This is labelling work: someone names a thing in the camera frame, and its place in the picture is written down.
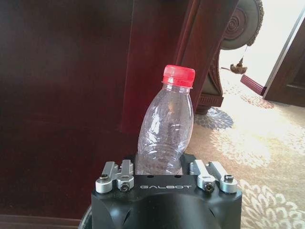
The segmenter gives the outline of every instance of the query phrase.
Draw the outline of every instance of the metal clamp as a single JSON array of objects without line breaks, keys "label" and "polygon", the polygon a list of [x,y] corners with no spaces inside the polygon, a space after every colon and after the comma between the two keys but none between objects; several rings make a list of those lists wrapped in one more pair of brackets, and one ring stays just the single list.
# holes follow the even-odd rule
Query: metal clamp
[{"label": "metal clamp", "polygon": [[215,178],[206,170],[202,160],[194,160],[190,163],[190,174],[198,175],[197,186],[207,193],[215,189]]},{"label": "metal clamp", "polygon": [[229,175],[218,161],[211,161],[206,166],[208,171],[218,179],[221,191],[226,193],[237,192],[237,180]]},{"label": "metal clamp", "polygon": [[123,160],[121,168],[113,161],[105,164],[102,175],[95,181],[95,190],[98,193],[107,193],[112,190],[112,182],[117,181],[117,187],[122,192],[127,192],[134,187],[133,163]]}]

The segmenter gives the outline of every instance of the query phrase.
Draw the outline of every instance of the wall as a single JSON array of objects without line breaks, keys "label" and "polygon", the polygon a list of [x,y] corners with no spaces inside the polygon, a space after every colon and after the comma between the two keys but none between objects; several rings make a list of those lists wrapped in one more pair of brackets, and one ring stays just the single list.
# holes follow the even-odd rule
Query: wall
[{"label": "wall", "polygon": [[[244,55],[247,76],[263,86],[266,84],[304,4],[304,0],[263,0],[263,25],[255,43]],[[244,51],[245,46],[236,50],[221,50],[219,67],[230,68],[230,64],[237,64]]]}]

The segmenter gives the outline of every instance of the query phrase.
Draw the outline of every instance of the bottle neck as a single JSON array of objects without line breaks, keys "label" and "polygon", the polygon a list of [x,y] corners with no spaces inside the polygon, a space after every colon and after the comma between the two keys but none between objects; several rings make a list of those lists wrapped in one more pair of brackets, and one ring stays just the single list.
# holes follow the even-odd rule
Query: bottle neck
[{"label": "bottle neck", "polygon": [[168,91],[172,91],[172,92],[179,92],[179,93],[183,93],[183,94],[189,94],[191,88],[189,88],[189,87],[180,87],[180,86],[175,86],[175,85],[164,83],[162,89],[165,89],[165,90],[168,90]]}]

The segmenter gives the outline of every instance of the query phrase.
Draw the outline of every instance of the clear plastic bottle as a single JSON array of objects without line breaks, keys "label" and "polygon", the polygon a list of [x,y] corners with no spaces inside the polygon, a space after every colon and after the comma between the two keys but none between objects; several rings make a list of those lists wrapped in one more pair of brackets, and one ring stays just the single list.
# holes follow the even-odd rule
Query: clear plastic bottle
[{"label": "clear plastic bottle", "polygon": [[136,157],[136,174],[178,174],[180,156],[193,130],[190,89],[195,70],[167,65],[163,88],[146,111]]}]

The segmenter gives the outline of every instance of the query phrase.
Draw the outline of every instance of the floral carpet pattern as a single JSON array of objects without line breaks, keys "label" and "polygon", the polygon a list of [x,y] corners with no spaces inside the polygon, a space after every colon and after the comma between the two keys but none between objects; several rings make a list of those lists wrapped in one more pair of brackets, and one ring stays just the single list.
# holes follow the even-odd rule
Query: floral carpet pattern
[{"label": "floral carpet pattern", "polygon": [[305,229],[305,108],[262,99],[221,70],[224,101],[195,115],[187,153],[219,161],[243,191],[242,229]]}]

